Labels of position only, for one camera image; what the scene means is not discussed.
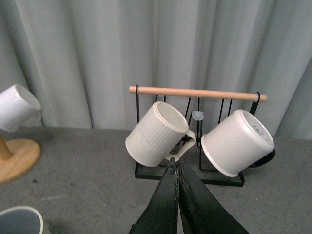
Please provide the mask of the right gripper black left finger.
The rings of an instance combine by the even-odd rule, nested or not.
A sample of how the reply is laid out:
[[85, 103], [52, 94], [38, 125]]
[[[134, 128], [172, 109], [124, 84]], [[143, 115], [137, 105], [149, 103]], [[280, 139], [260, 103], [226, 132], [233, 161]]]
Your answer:
[[144, 212], [131, 234], [176, 234], [179, 202], [179, 177], [171, 158]]

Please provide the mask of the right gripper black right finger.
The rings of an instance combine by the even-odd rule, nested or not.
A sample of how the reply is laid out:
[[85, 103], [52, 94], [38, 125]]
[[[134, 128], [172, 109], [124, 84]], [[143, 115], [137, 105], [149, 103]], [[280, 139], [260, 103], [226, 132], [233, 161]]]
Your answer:
[[191, 167], [179, 160], [179, 205], [185, 234], [247, 234]]

